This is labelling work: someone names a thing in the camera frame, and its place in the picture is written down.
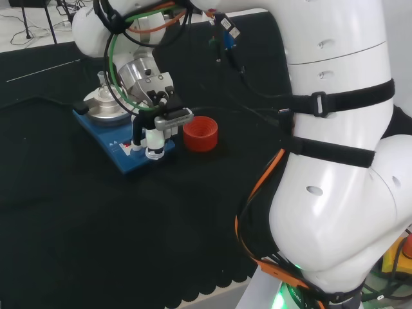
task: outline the green light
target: green light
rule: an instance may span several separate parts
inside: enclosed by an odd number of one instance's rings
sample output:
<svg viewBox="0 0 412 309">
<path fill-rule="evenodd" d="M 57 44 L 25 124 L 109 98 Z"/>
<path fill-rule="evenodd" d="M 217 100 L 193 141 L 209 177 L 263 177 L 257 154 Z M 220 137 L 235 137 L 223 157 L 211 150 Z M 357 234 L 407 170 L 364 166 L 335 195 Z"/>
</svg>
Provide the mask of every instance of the green light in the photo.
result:
<svg viewBox="0 0 412 309">
<path fill-rule="evenodd" d="M 282 293 L 278 293 L 273 302 L 272 309 L 283 309 L 285 305 L 285 300 L 283 299 Z"/>
</svg>

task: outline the white robotic arm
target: white robotic arm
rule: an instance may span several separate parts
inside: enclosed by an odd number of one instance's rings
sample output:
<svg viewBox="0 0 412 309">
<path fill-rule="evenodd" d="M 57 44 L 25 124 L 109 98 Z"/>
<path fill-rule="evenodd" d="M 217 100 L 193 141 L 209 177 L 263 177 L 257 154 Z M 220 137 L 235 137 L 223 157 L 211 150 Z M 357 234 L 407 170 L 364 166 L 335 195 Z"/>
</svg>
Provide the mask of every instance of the white robotic arm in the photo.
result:
<svg viewBox="0 0 412 309">
<path fill-rule="evenodd" d="M 139 5 L 153 2 L 141 1 Z M 130 0 L 110 3 L 120 14 L 136 8 Z M 192 3 L 210 12 L 270 11 L 281 30 L 294 95 L 342 93 L 391 80 L 381 0 Z M 148 18 L 148 28 L 163 22 L 161 14 L 154 15 Z M 73 33 L 82 52 L 102 56 L 109 32 L 92 8 L 75 16 Z M 150 42 L 159 42 L 163 34 L 154 34 Z M 122 68 L 135 60 L 140 47 L 121 40 L 115 63 L 122 79 L 127 80 Z M 380 140 L 392 112 L 393 101 L 388 100 L 326 118 L 295 117 L 295 136 L 377 152 L 369 169 L 291 154 L 274 196 L 269 220 L 278 247 L 302 268 L 307 280 L 327 293 L 359 287 L 412 222 L 412 137 Z M 349 308 L 362 308 L 359 303 L 352 306 Z"/>
</svg>

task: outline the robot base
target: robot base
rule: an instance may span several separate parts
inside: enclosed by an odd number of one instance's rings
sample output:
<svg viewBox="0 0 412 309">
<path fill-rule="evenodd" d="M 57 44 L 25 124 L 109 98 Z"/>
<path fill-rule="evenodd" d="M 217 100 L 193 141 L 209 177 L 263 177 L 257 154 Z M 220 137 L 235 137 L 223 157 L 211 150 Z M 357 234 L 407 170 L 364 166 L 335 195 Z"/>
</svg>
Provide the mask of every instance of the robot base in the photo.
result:
<svg viewBox="0 0 412 309">
<path fill-rule="evenodd" d="M 102 146 L 123 174 L 130 173 L 152 162 L 152 160 L 146 157 L 145 148 L 142 148 L 140 151 L 132 150 L 131 123 L 118 127 L 102 127 L 94 124 L 86 115 L 80 116 L 76 112 L 73 112 L 73 114 L 80 125 Z M 165 145 L 165 153 L 173 149 L 174 142 L 169 140 Z"/>
<path fill-rule="evenodd" d="M 296 288 L 281 283 L 281 288 L 275 297 L 272 309 L 301 309 L 302 307 L 301 293 Z"/>
</svg>

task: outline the black cloth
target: black cloth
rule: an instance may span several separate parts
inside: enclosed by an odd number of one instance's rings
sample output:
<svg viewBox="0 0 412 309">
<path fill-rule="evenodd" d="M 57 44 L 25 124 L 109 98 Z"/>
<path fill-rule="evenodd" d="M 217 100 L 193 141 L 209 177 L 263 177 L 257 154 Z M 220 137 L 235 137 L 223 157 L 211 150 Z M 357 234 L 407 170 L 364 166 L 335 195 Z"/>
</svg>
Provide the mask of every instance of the black cloth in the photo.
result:
<svg viewBox="0 0 412 309">
<path fill-rule="evenodd" d="M 242 17 L 237 25 L 242 56 L 265 78 L 263 89 L 290 91 L 272 17 Z M 257 37 L 258 28 L 274 36 Z M 166 161 L 127 177 L 64 106 L 98 86 L 101 61 L 84 59 L 73 44 L 0 54 L 0 108 L 11 106 L 0 109 L 5 308 L 174 308 L 253 274 L 255 265 L 235 241 L 234 216 L 279 149 L 271 133 L 277 120 L 236 72 L 216 62 L 209 46 L 214 29 L 193 25 L 191 33 L 190 43 L 185 35 L 155 57 L 183 102 L 217 121 L 219 145 L 193 154 L 178 140 Z M 36 95 L 61 104 L 20 102 Z M 262 205 L 270 205 L 267 192 Z"/>
</svg>

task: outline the blue device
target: blue device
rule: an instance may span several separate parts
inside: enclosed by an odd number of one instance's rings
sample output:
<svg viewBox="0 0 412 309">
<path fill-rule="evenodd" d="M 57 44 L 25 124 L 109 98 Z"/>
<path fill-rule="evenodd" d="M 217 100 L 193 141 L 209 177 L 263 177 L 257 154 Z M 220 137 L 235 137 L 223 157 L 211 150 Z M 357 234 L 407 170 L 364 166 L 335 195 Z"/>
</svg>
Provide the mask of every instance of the blue device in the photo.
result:
<svg viewBox="0 0 412 309">
<path fill-rule="evenodd" d="M 117 127 L 102 127 L 94 124 L 86 115 L 80 116 L 75 111 L 73 114 L 80 122 L 80 125 L 102 146 L 123 174 L 130 173 L 152 162 L 146 157 L 145 148 L 140 151 L 132 150 L 131 122 Z M 165 155 L 173 149 L 174 142 L 168 140 L 165 145 Z"/>
</svg>

